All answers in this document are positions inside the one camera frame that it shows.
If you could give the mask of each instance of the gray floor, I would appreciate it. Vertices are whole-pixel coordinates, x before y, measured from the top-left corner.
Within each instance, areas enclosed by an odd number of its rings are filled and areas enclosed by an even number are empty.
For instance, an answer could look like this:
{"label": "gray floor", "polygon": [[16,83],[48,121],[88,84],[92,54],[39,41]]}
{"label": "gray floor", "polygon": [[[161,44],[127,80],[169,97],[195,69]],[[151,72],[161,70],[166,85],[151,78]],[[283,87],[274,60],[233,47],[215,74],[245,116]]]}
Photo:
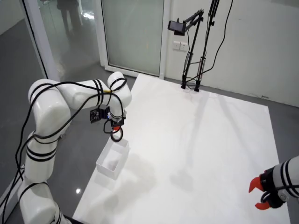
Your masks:
{"label": "gray floor", "polygon": [[[9,130],[8,128],[4,129],[6,120],[1,120],[1,143],[3,142],[3,140],[7,139],[7,141],[4,141],[6,142],[5,145],[1,145],[4,149],[4,151],[1,151],[0,161],[1,185],[4,184],[2,178],[6,176],[6,173],[15,172],[14,151],[19,135],[17,131],[19,130],[20,125],[24,120],[24,111],[26,111],[26,105],[28,103],[28,87],[34,79],[40,77],[39,66],[34,60],[35,55],[33,54],[32,50],[27,48],[20,50],[19,48],[22,46],[19,46],[19,44],[15,41],[16,38],[18,38],[18,32],[22,29],[26,29],[26,26],[23,22],[21,22],[17,25],[16,28],[18,30],[10,30],[14,35],[5,34],[7,36],[4,39],[3,36],[0,36],[0,74],[2,75],[0,95],[2,96],[1,102],[7,102],[5,96],[8,92],[10,92],[13,96],[11,102],[2,104],[3,107],[5,106],[9,109],[8,111],[11,112],[11,115],[3,114],[4,109],[2,109],[0,117],[2,118],[2,116],[11,116],[9,118],[10,120],[8,121],[10,122],[10,124],[14,125],[14,128],[11,130]],[[6,48],[8,54],[9,51],[14,52],[10,59],[7,58],[6,53],[2,53],[2,49]],[[12,64],[12,61],[14,59],[22,61],[22,63],[14,65]],[[27,80],[26,78],[24,78],[24,76],[26,75],[26,71],[31,71],[30,74],[34,77],[32,78],[32,80]],[[95,63],[90,64],[85,68],[81,68],[77,72],[73,72],[71,75],[71,79],[72,81],[81,81],[99,78],[105,82],[109,74],[109,72],[104,71],[98,64]],[[134,78],[128,77],[128,85],[130,88],[132,88],[134,81]],[[16,91],[11,92],[10,90],[14,86],[17,87]],[[299,108],[208,87],[202,87],[202,89],[268,106],[279,161],[283,162],[284,160],[299,154]],[[31,123],[27,128],[27,133],[33,129],[33,123]],[[59,142],[55,168],[53,175],[49,179],[49,186],[51,188],[54,200],[59,204],[63,213],[68,216],[73,215],[82,195],[82,193],[77,195],[75,193],[76,189],[81,188],[81,192],[84,192],[89,178],[94,170],[95,162],[108,139],[108,136],[103,134],[102,129],[103,123],[100,122],[90,124],[89,111],[83,110],[73,120],[71,126],[66,132],[66,135]],[[291,199],[288,203],[288,208],[291,223],[298,223],[298,202],[294,199]],[[16,206],[15,210],[7,221],[7,224],[15,223],[23,223],[19,206]]]}
{"label": "gray floor", "polygon": [[[0,196],[15,174],[14,154],[29,108],[31,84],[43,78],[24,20],[0,35]],[[24,137],[34,129],[30,119]]]}

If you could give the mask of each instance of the cable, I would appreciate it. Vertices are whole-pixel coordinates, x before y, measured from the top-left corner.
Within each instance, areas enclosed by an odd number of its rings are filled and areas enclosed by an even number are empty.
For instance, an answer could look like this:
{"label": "cable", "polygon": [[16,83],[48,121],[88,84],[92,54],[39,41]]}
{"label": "cable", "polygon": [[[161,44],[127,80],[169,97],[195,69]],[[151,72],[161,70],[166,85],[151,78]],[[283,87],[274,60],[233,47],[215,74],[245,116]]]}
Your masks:
{"label": "cable", "polygon": [[[17,149],[16,154],[15,154],[15,160],[16,160],[16,164],[17,164],[17,173],[16,173],[16,175],[15,175],[15,177],[14,177],[14,180],[13,180],[13,182],[12,182],[12,186],[11,186],[11,188],[10,188],[10,190],[9,190],[7,196],[6,196],[6,199],[5,199],[4,208],[3,208],[3,213],[2,213],[2,224],[4,224],[5,210],[6,210],[6,206],[7,206],[7,203],[8,203],[8,199],[9,199],[9,197],[10,197],[10,194],[11,194],[11,192],[12,192],[14,186],[15,186],[16,183],[17,183],[16,179],[17,179],[18,173],[20,174],[20,177],[21,177],[21,179],[23,180],[23,178],[22,178],[22,176],[21,176],[21,175],[22,175],[22,173],[21,173],[21,157],[22,157],[22,152],[23,152],[25,146],[26,146],[26,145],[27,145],[33,138],[47,139],[47,138],[53,137],[54,135],[56,135],[57,133],[59,133],[64,127],[66,127],[66,126],[71,122],[72,119],[74,119],[74,117],[75,117],[75,116],[82,110],[82,108],[85,106],[85,104],[86,104],[90,99],[92,99],[92,98],[94,98],[94,97],[100,97],[100,96],[103,97],[104,95],[110,95],[110,96],[114,96],[114,97],[116,97],[116,98],[119,100],[120,105],[121,105],[121,117],[122,117],[122,119],[123,119],[123,106],[122,106],[122,102],[121,102],[120,98],[119,98],[116,94],[114,94],[114,93],[112,93],[112,92],[113,92],[113,91],[117,91],[117,90],[119,90],[120,88],[122,88],[122,87],[126,84],[126,82],[127,82],[127,80],[124,79],[124,82],[123,82],[119,87],[117,87],[115,90],[109,90],[109,91],[105,91],[105,90],[103,90],[102,87],[101,87],[101,89],[99,89],[99,88],[94,88],[94,87],[91,87],[91,86],[87,86],[87,85],[83,85],[83,84],[79,84],[79,83],[75,83],[75,82],[61,82],[61,83],[57,83],[57,84],[41,84],[41,85],[37,86],[37,87],[33,90],[32,94],[31,94],[31,96],[30,96],[30,99],[32,98],[33,93],[34,93],[37,89],[39,89],[39,88],[42,87],[42,86],[46,86],[46,85],[48,85],[47,87],[45,87],[44,89],[42,89],[39,93],[37,93],[37,95],[34,97],[33,101],[32,101],[31,104],[30,104],[30,107],[29,107],[29,110],[28,110],[27,117],[26,117],[25,122],[24,122],[24,124],[23,124],[23,126],[22,126],[22,129],[21,129],[21,139],[20,139],[20,143],[19,143],[18,149]],[[50,89],[50,88],[53,88],[53,87],[56,87],[56,86],[59,86],[59,85],[63,85],[63,84],[75,84],[75,85],[82,86],[82,87],[85,87],[85,88],[89,88],[89,89],[97,90],[98,92],[99,92],[99,90],[100,90],[101,93],[92,95],[92,96],[90,96],[89,98],[87,98],[86,101],[79,107],[79,109],[78,109],[78,110],[71,116],[71,118],[70,118],[64,125],[62,125],[57,131],[55,131],[54,133],[52,133],[52,134],[50,134],[50,135],[48,135],[48,136],[41,136],[41,135],[38,135],[38,134],[32,134],[32,135],[25,141],[25,143],[23,144],[23,146],[21,147],[21,143],[22,143],[22,139],[23,139],[24,129],[25,129],[25,126],[26,126],[26,124],[27,124],[27,122],[28,122],[29,116],[30,116],[30,114],[31,114],[32,107],[33,107],[34,103],[36,102],[37,98],[38,98],[43,92],[45,92],[46,90],[48,90],[48,89]]]}
{"label": "cable", "polygon": [[[216,51],[216,55],[215,55],[215,58],[214,58],[213,65],[212,65],[211,68],[209,68],[208,70],[204,71],[202,74],[204,74],[204,73],[206,73],[206,72],[212,70],[212,68],[215,66],[215,62],[216,62],[216,58],[217,58],[218,52],[219,52],[219,50],[220,50],[220,48],[221,48],[221,46],[222,46],[222,44],[224,43],[224,40],[225,40],[225,36],[226,36],[226,27],[227,27],[227,23],[228,23],[228,18],[229,18],[229,15],[230,15],[230,11],[231,11],[232,6],[233,6],[233,1],[234,1],[234,0],[231,0],[231,4],[230,4],[230,7],[229,7],[228,15],[227,15],[227,17],[226,17],[225,26],[224,26],[224,36],[223,36],[223,39],[222,39],[222,41],[221,41],[221,44],[219,45],[219,48],[218,48],[217,51]],[[207,21],[206,21],[206,40],[205,40],[205,43],[207,42],[208,21],[209,21],[209,17],[207,18]],[[190,80],[188,80],[187,82],[190,82],[190,81],[196,79],[197,77],[198,77],[198,75],[195,76],[195,77],[187,77],[187,78],[190,78]]]}
{"label": "cable", "polygon": [[189,48],[189,51],[190,51],[189,30],[187,31],[187,36],[188,36],[188,48]]}
{"label": "cable", "polygon": [[221,48],[221,46],[222,46],[222,44],[223,44],[223,42],[224,42],[224,40],[225,40],[226,26],[227,26],[227,23],[228,23],[228,18],[229,18],[230,11],[231,11],[232,6],[233,6],[233,1],[234,1],[234,0],[231,1],[230,8],[229,8],[229,11],[228,11],[228,16],[226,17],[225,26],[224,26],[224,36],[223,36],[223,40],[222,40],[221,44],[219,45],[219,48],[218,48],[217,51],[216,51],[216,55],[215,55],[215,58],[214,58],[213,65],[212,65],[212,67],[211,67],[210,69],[204,71],[202,74],[204,74],[204,73],[206,73],[206,72],[212,70],[213,67],[214,67],[214,65],[215,65],[215,62],[216,62],[216,58],[217,58],[218,52],[219,52],[219,50],[220,50],[220,48]]}

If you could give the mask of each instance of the white box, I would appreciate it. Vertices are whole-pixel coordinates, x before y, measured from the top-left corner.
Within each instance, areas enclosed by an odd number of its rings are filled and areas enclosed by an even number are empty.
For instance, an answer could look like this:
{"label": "white box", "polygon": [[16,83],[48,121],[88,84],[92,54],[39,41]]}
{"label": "white box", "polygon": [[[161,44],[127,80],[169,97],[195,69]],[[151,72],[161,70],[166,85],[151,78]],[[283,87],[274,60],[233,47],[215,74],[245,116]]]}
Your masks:
{"label": "white box", "polygon": [[98,172],[116,180],[127,161],[128,153],[129,143],[127,140],[114,142],[109,138],[96,162]]}

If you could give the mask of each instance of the white table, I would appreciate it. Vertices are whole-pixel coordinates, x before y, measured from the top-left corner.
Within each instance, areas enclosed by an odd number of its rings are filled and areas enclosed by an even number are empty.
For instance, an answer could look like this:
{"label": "white table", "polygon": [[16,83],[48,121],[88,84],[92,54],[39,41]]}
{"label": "white table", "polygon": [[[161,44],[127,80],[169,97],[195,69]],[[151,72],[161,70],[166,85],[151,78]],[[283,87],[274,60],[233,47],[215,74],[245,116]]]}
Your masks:
{"label": "white table", "polygon": [[278,164],[268,107],[139,75],[116,181],[94,170],[74,218],[86,224],[289,224],[260,211],[250,181]]}

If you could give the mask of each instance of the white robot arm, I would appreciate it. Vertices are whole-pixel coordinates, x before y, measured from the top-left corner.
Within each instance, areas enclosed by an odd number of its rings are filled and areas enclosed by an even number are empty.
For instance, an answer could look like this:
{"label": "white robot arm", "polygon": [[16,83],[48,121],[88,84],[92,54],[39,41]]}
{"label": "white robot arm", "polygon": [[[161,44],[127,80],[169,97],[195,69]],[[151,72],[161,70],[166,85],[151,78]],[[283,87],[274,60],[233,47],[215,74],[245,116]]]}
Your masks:
{"label": "white robot arm", "polygon": [[[132,100],[131,92],[127,84],[124,84],[124,80],[123,74],[115,72],[107,81],[110,88],[100,80],[90,80],[78,85],[57,85],[38,96],[32,108],[36,130],[29,137],[32,135],[40,137],[32,138],[27,144],[25,178],[18,191],[25,224],[79,223],[62,215],[46,182],[53,172],[57,140],[68,127],[66,124],[71,119],[70,108],[80,110],[109,105],[109,110],[102,110],[106,112],[102,116],[111,121],[113,130],[120,130],[125,119],[125,108]],[[36,81],[29,90],[30,103],[40,91],[49,87],[49,84],[57,83],[48,79]],[[93,111],[91,117],[100,119],[100,109]]]}
{"label": "white robot arm", "polygon": [[249,193],[258,188],[265,193],[261,202],[256,204],[260,210],[279,208],[290,197],[299,198],[299,156],[265,170],[254,178],[249,187]]}

